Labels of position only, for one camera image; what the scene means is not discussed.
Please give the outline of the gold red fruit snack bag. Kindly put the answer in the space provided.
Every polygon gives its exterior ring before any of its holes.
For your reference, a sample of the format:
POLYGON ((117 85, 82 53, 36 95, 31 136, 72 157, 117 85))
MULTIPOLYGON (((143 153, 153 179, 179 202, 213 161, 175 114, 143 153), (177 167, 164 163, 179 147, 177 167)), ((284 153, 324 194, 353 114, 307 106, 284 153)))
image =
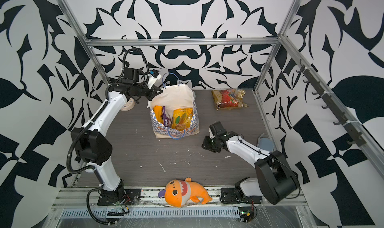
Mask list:
POLYGON ((216 110, 232 110, 246 108, 248 105, 243 102, 245 90, 229 89, 212 91, 216 110))

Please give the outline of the blue checkered paper bag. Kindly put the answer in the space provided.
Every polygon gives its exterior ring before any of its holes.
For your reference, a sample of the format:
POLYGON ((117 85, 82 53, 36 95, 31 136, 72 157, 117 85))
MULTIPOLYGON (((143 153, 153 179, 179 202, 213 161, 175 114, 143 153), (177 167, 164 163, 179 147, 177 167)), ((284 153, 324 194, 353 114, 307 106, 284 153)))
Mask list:
POLYGON ((162 78, 162 93, 148 102, 150 118, 157 139, 180 140, 200 132, 196 95, 177 79, 167 85, 162 78))

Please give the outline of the purple pink candy bag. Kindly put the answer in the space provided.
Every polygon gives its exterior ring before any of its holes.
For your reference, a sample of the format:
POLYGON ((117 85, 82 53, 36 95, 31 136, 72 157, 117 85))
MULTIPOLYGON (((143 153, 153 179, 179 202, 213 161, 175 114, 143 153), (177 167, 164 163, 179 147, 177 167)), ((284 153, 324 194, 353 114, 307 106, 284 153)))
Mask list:
POLYGON ((166 107, 162 107, 162 118, 163 118, 163 125, 167 128, 172 127, 172 119, 167 113, 166 107))

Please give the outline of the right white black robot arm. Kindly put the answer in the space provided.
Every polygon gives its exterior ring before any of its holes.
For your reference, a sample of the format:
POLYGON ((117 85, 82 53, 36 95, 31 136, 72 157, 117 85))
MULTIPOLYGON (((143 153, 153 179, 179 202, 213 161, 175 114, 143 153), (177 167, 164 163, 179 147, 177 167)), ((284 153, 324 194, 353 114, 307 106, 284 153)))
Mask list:
POLYGON ((203 149, 213 153, 228 151, 255 169, 256 178, 246 178, 238 185, 243 196, 264 197, 269 203, 276 205, 294 191, 302 191, 298 177, 281 152, 263 150, 247 142, 240 134, 228 132, 221 122, 210 125, 209 132, 204 138, 203 149))

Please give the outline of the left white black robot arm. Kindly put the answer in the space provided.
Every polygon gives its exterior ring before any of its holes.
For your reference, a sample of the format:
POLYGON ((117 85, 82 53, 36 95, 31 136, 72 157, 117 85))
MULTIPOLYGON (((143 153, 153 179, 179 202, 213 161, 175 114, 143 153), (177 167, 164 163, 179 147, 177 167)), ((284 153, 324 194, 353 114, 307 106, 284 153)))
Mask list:
POLYGON ((122 72, 119 77, 107 85, 106 98, 97 112, 81 128, 71 131, 72 144, 66 159, 70 174, 79 174, 90 170, 94 172, 99 188, 96 189, 106 204, 124 203, 127 198, 123 180, 117 175, 112 163, 113 146, 107 140, 107 132, 123 106, 132 99, 135 103, 145 97, 148 101, 163 91, 155 85, 162 77, 149 69, 149 63, 139 48, 131 48, 124 53, 122 72), (129 54, 140 55, 145 71, 126 66, 129 54))

